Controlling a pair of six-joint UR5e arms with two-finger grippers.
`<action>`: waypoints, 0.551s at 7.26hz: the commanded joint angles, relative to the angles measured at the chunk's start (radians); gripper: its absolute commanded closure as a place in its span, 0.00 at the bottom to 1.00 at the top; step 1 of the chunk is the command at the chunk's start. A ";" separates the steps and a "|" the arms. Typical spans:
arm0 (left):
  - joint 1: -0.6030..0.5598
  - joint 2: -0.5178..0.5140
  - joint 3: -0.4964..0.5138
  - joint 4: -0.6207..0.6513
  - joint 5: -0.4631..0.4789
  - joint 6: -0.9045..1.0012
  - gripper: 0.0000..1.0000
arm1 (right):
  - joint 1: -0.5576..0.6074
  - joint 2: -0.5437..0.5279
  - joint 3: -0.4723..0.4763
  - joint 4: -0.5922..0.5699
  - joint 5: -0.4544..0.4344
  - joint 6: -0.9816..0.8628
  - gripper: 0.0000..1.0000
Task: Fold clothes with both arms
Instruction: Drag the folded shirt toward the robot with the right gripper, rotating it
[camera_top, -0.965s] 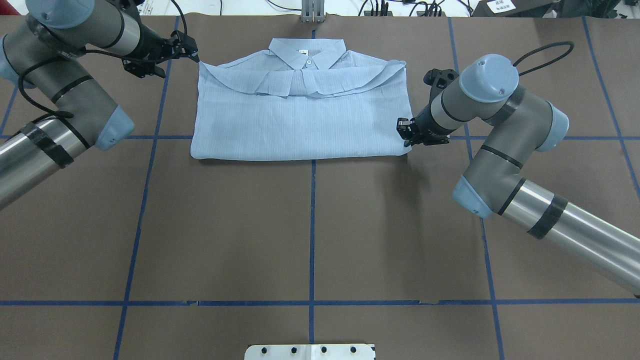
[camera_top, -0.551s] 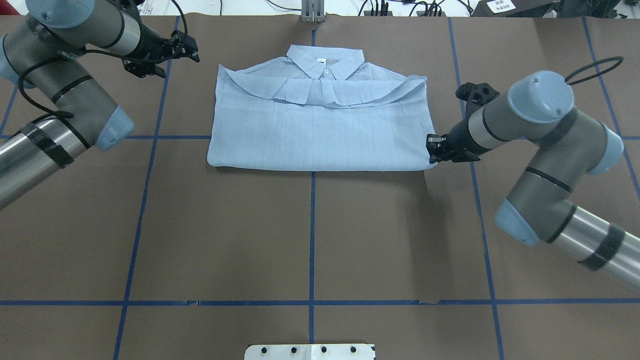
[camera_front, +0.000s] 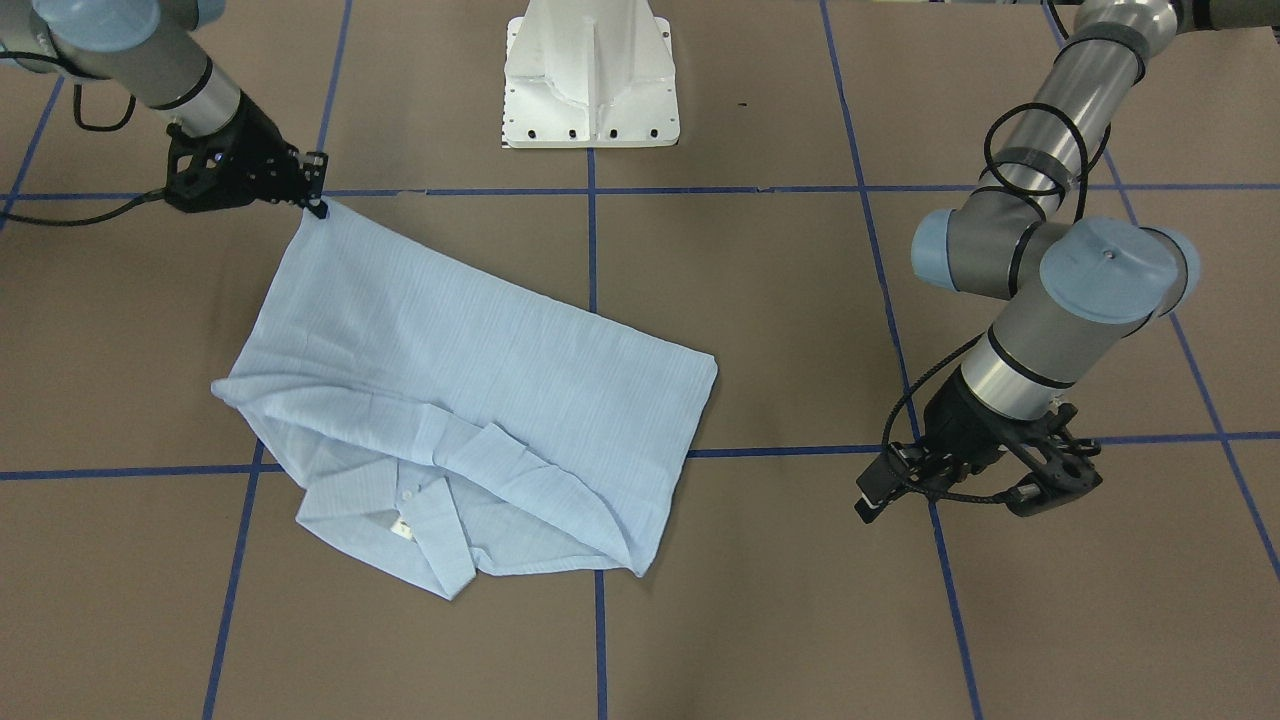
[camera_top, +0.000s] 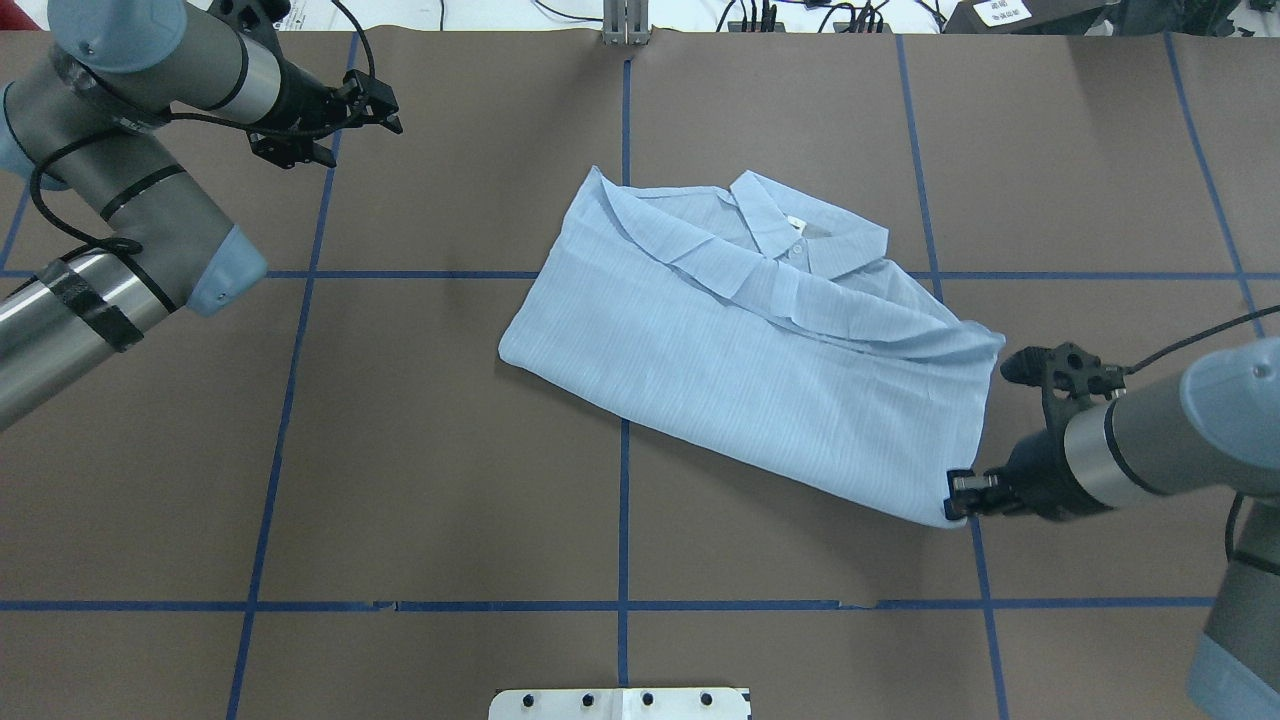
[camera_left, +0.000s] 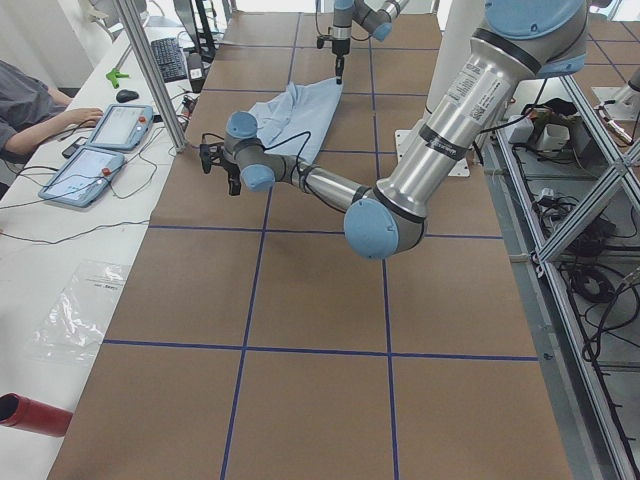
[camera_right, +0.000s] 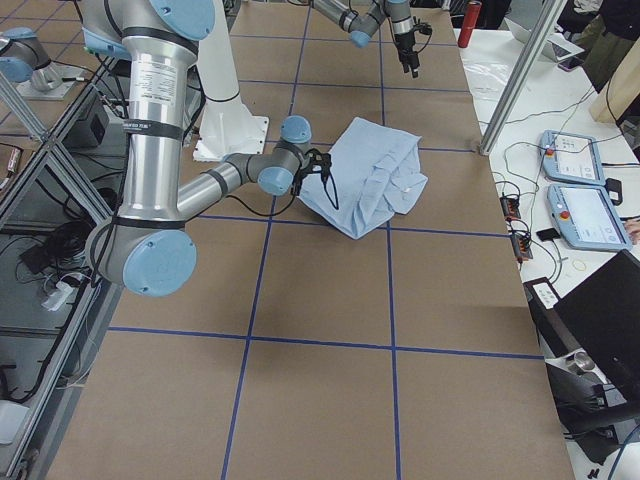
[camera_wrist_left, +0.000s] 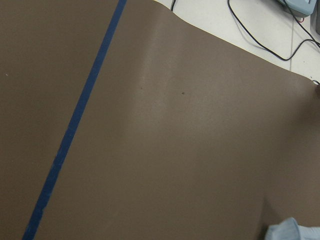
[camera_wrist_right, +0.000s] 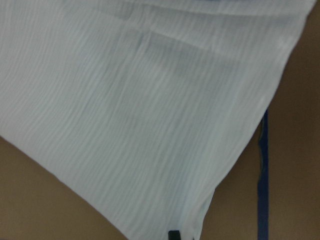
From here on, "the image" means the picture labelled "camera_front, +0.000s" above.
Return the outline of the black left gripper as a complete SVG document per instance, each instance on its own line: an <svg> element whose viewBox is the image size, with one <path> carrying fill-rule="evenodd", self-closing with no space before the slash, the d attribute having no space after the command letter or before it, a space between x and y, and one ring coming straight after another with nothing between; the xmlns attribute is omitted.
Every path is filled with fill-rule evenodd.
<svg viewBox="0 0 1280 720"><path fill-rule="evenodd" d="M892 502L920 495L931 502L1000 505L1028 518L1074 502L1103 478L1093 459L1100 445L1070 432L1073 404L1060 404L1034 420L1005 418L983 405L955 372L924 411L925 433L911 443L890 436L897 415L923 386L918 379L895 402L886 419L879 462L858 478L861 495L855 512L872 524ZM1016 459L1025 473L993 495L966 495L955 486L982 474L1005 457Z"/></svg>

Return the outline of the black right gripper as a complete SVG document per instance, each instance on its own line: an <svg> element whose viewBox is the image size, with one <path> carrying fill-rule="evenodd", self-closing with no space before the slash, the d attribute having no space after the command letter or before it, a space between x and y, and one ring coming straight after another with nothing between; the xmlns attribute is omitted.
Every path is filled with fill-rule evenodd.
<svg viewBox="0 0 1280 720"><path fill-rule="evenodd" d="M325 152L301 152L246 94L230 120L211 135L195 137L175 122L166 127L170 146L163 200L183 213L219 211L262 201L288 204L311 217L328 218L321 199Z"/></svg>

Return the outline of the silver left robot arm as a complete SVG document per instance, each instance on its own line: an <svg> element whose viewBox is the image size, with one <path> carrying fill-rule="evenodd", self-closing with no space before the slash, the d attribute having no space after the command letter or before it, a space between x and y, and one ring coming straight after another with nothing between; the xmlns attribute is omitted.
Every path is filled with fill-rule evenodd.
<svg viewBox="0 0 1280 720"><path fill-rule="evenodd" d="M892 502L993 503L1028 518L1102 483L1100 446L1075 436L1066 393L1121 340L1166 316L1201 277L1194 246L1169 229L1085 214L1111 122L1151 61L1184 28L1176 1L1085 1L1036 97L989 128L978 186L933 211L911 240L932 286L1004 309L924 379L922 438L891 439L858 478L855 509Z"/></svg>

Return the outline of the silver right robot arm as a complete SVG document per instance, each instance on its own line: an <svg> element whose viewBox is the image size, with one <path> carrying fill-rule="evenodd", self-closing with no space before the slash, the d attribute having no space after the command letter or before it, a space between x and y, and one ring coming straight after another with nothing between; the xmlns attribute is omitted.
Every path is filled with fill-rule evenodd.
<svg viewBox="0 0 1280 720"><path fill-rule="evenodd" d="M195 40L221 1L5 1L3 61L76 87L113 81L166 126L163 201L195 214L289 204L325 218L328 158L302 152Z"/></svg>

